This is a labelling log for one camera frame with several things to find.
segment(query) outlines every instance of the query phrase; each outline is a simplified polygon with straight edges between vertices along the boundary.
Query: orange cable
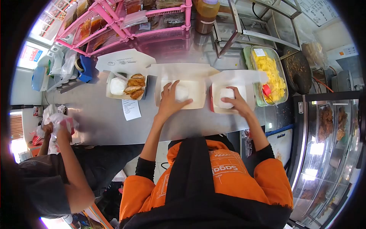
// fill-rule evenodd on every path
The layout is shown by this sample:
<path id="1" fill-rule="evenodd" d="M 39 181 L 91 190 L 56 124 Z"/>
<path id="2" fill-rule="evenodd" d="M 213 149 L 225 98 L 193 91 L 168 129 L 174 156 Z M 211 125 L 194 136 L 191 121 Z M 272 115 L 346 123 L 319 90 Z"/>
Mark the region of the orange cable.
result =
<path id="1" fill-rule="evenodd" d="M 316 80 L 317 82 L 321 83 L 324 87 L 326 87 L 329 91 L 334 92 L 332 89 L 330 89 L 325 83 L 323 83 L 322 81 L 318 80 L 317 78 L 313 77 L 314 80 Z"/>

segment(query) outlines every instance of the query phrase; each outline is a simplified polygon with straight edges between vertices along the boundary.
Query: white box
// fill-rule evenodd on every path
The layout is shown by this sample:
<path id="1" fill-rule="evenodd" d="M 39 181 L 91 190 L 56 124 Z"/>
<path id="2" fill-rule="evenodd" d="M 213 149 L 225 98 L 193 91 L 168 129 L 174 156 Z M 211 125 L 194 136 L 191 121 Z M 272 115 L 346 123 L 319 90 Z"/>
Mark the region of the white box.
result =
<path id="1" fill-rule="evenodd" d="M 189 98 L 193 99 L 193 102 L 184 106 L 183 110 L 199 109 L 205 106 L 206 80 L 219 73 L 209 64 L 195 63 L 152 64 L 148 71 L 149 75 L 157 76 L 155 86 L 155 105 L 157 107 L 160 105 L 163 87 L 167 83 L 180 80 L 179 85 L 188 88 Z"/>
<path id="2" fill-rule="evenodd" d="M 253 83 L 255 82 L 267 82 L 268 77 L 264 71 L 254 70 L 227 70 L 222 71 L 210 77 L 212 85 L 210 87 L 212 112 L 220 114 L 239 114 L 235 109 L 225 109 L 218 106 L 220 100 L 220 90 L 228 86 L 237 87 L 240 95 L 247 102 L 250 109 L 255 109 L 255 98 Z"/>
<path id="3" fill-rule="evenodd" d="M 141 74 L 145 77 L 147 86 L 147 67 L 151 64 L 156 64 L 156 60 L 153 57 L 138 52 L 136 49 L 127 49 L 99 56 L 95 68 L 99 72 L 110 71 L 105 96 L 114 99 L 131 99 L 130 95 L 114 95 L 111 93 L 111 80 L 116 77 L 114 73 L 126 73 L 128 79 L 134 74 Z M 140 100 L 144 96 L 145 91 L 136 100 Z"/>

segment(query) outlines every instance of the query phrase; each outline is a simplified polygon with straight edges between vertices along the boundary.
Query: paper receipt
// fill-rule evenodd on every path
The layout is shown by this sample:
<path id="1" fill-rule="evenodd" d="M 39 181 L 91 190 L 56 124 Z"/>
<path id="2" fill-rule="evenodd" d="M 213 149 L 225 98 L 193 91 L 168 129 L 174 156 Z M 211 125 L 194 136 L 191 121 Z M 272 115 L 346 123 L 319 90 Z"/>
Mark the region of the paper receipt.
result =
<path id="1" fill-rule="evenodd" d="M 127 121 L 141 117 L 137 100 L 122 99 L 122 107 Z"/>

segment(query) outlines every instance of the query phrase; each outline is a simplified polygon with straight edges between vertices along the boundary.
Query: whiteboard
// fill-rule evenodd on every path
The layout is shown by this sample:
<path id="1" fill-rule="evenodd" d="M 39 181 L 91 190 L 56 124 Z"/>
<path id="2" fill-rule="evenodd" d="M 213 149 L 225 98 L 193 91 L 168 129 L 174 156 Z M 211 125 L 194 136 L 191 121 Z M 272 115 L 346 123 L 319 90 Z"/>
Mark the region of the whiteboard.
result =
<path id="1" fill-rule="evenodd" d="M 327 0 L 297 0 L 301 11 L 321 26 L 338 17 L 336 10 Z"/>

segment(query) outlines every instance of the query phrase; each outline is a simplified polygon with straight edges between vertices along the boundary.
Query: sauce bottle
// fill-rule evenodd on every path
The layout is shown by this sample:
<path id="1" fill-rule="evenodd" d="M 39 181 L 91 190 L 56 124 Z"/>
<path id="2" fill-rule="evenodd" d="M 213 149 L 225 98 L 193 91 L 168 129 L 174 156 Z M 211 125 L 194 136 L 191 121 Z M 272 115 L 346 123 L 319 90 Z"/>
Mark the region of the sauce bottle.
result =
<path id="1" fill-rule="evenodd" d="M 208 34 L 219 12 L 219 0 L 199 0 L 197 5 L 196 31 Z"/>

